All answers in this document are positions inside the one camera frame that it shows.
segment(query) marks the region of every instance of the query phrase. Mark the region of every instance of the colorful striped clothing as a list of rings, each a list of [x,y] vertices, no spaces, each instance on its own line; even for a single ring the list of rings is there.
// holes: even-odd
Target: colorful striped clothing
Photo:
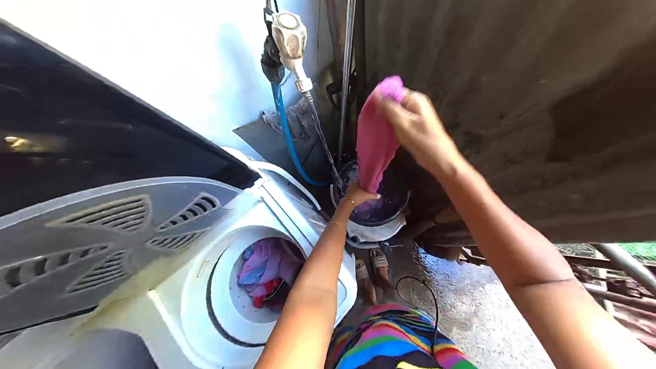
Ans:
[[[326,368],[476,369],[430,318],[398,304],[373,306],[359,326],[336,330]]]

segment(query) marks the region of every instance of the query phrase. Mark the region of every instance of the red cloth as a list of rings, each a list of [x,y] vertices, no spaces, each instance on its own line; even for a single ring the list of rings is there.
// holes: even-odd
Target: red cloth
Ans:
[[[387,169],[399,148],[392,126],[378,112],[373,101],[373,94],[391,98],[396,102],[403,100],[403,81],[399,76],[385,78],[367,97],[358,117],[358,171],[360,186],[367,192],[375,194],[382,180],[382,173]]]
[[[269,296],[275,289],[278,287],[280,282],[283,280],[280,278],[272,279],[269,282],[263,284],[264,288],[266,289],[266,295],[260,295],[257,297],[253,298],[253,306],[255,306],[258,309],[261,309],[264,307],[264,300]]]

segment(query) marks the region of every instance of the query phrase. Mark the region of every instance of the foot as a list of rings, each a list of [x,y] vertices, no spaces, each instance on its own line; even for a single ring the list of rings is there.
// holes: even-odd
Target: foot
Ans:
[[[358,280],[358,290],[362,291],[365,302],[369,305],[374,305],[376,303],[376,289],[374,289],[373,283],[371,283],[369,272],[367,272],[367,265],[360,259],[356,260],[356,278]]]
[[[370,256],[371,259],[373,260],[375,257],[378,258],[380,258],[381,256],[385,257],[385,253],[383,253],[381,249],[372,249]],[[376,274],[376,286],[382,288],[382,290],[385,292],[392,288],[392,284],[390,283],[390,279],[387,275],[387,271],[388,271],[387,263],[383,263],[383,264],[384,265],[378,265],[378,263],[373,263],[373,266],[374,266],[374,273]]]

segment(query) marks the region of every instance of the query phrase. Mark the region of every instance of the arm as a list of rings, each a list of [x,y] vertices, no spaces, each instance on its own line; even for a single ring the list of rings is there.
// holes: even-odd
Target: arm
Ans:
[[[558,368],[635,368],[654,356],[607,314],[540,232],[465,160],[423,94],[379,100],[401,144],[442,184],[479,250]]]
[[[346,222],[355,206],[378,197],[357,183],[349,187],[298,274],[256,368],[323,368],[337,314]]]

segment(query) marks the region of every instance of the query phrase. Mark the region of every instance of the concrete wall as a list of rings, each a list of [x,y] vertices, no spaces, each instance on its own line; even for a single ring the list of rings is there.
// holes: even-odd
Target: concrete wall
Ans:
[[[4,0],[0,17],[221,146],[255,153],[232,132],[274,109],[260,68],[264,0]],[[332,59],[320,0],[279,0],[308,28],[304,66]],[[300,98],[288,79],[287,104]]]
[[[655,2],[382,1],[364,20],[367,86],[429,95],[517,214],[557,242],[656,239]],[[413,216],[435,215],[439,186],[413,182]]]

